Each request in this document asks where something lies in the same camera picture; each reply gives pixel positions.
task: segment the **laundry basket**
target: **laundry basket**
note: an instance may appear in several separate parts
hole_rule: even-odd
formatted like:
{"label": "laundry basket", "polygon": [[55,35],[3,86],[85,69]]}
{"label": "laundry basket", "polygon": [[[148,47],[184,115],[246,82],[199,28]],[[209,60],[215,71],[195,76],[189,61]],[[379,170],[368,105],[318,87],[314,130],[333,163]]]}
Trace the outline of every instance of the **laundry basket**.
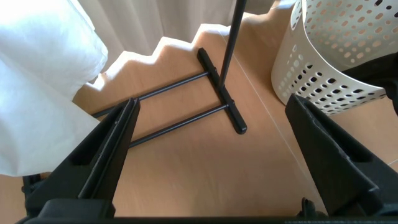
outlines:
{"label": "laundry basket", "polygon": [[298,0],[272,68],[286,104],[300,95],[327,115],[383,98],[341,71],[398,51],[398,0]]}

